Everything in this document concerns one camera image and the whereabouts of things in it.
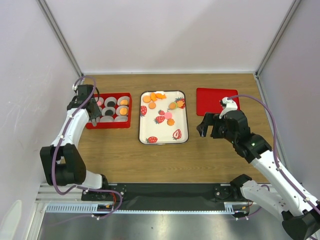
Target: strawberry print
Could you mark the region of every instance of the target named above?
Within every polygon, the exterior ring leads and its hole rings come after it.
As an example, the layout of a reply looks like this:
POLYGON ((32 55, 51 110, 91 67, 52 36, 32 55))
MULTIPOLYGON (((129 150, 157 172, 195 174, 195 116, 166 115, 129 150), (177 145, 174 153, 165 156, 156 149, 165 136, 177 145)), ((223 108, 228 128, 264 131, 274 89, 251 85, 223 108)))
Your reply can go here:
POLYGON ((155 124, 160 124, 160 123, 162 123, 165 119, 166 119, 165 116, 157 116, 157 117, 154 119, 154 122, 155 122, 155 124))
POLYGON ((180 129, 176 130, 176 131, 173 133, 172 137, 173 137, 173 140, 178 140, 178 139, 180 139, 180 138, 182 137, 181 130, 180 130, 180 129))
POLYGON ((141 106, 140 108, 140 116, 144 117, 147 114, 147 107, 146 106, 141 106))
POLYGON ((145 142, 147 144, 155 144, 157 141, 158 141, 158 138, 156 138, 155 136, 151 136, 145 139, 145 142))
POLYGON ((182 106, 178 106, 178 108, 184 109, 186 107, 186 100, 183 97, 178 97, 175 99, 176 103, 180 101, 182 101, 182 106))
POLYGON ((158 113, 159 113, 159 115, 165 115, 166 114, 165 111, 162 111, 162 110, 159 110, 158 113))

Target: pink ball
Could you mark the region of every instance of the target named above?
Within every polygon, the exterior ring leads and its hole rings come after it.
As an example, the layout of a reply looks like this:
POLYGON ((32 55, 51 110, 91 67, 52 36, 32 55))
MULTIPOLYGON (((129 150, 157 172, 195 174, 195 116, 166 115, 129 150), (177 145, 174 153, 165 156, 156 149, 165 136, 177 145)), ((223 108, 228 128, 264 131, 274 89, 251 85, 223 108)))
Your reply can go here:
POLYGON ((172 113, 167 111, 165 114, 164 114, 164 118, 165 119, 172 119, 172 113))

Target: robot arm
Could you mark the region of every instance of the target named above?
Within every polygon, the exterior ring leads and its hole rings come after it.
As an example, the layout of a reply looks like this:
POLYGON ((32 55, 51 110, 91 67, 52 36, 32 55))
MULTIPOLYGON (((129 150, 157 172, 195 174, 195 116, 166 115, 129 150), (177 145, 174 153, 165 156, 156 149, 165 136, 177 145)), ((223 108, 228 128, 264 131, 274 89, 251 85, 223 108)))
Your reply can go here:
POLYGON ((76 96, 67 106, 66 120, 60 133, 50 146, 42 147, 40 150, 40 158, 45 178, 49 185, 53 185, 52 161, 54 151, 59 140, 62 138, 55 160, 55 178, 57 185, 65 186, 67 184, 75 184, 90 189, 105 189, 108 187, 105 176, 92 173, 86 169, 86 165, 77 150, 81 134, 86 124, 91 121, 92 124, 96 125, 95 119, 101 116, 100 109, 93 97, 82 109, 74 114, 76 109, 88 98, 92 90, 92 85, 82 84, 77 86, 76 96), (65 126, 68 124, 70 118, 72 118, 72 121, 69 123, 63 135, 65 126))
POLYGON ((208 126, 213 126, 210 136, 232 143, 236 153, 258 169, 279 195, 265 190, 244 174, 231 181, 231 185, 244 198, 256 202, 282 221, 283 228, 292 239, 307 239, 320 229, 320 215, 311 206, 313 204, 320 209, 319 201, 298 183, 278 159, 275 163, 271 146, 262 136, 251 132, 245 114, 237 110, 233 100, 225 97, 220 103, 223 107, 221 114, 206 113, 197 127, 200 136, 205 137, 208 126), (288 180, 306 198, 302 198, 288 180))

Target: red container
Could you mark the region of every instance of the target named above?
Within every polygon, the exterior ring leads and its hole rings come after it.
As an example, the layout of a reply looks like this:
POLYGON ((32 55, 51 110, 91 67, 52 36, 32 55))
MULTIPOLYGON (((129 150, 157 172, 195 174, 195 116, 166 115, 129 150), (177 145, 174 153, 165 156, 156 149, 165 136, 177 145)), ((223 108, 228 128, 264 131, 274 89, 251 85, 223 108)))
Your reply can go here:
POLYGON ((85 127, 87 129, 128 129, 131 125, 131 109, 132 109, 132 97, 128 92, 120 92, 120 93, 100 93, 100 97, 105 101, 109 97, 114 97, 118 100, 121 97, 129 97, 129 106, 128 106, 128 121, 119 121, 119 122, 98 122, 96 126, 93 126, 92 123, 87 123, 85 127))
MULTIPOLYGON (((238 95, 235 89, 197 88, 196 89, 196 114, 204 116, 206 113, 220 114, 223 110, 220 100, 224 97, 238 95)), ((239 98, 233 99, 240 110, 239 98)))

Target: red mat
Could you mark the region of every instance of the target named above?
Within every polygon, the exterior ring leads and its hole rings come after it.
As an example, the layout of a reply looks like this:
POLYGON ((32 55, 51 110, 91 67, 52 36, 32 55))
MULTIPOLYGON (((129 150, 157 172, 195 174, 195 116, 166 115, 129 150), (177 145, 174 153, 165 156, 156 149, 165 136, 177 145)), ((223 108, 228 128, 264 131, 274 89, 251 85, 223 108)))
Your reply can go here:
MULTIPOLYGON (((234 89, 197 88, 196 89, 196 114, 204 116, 206 113, 220 114, 222 106, 220 100, 224 97, 237 95, 234 89)), ((239 98, 233 99, 240 110, 239 98)))

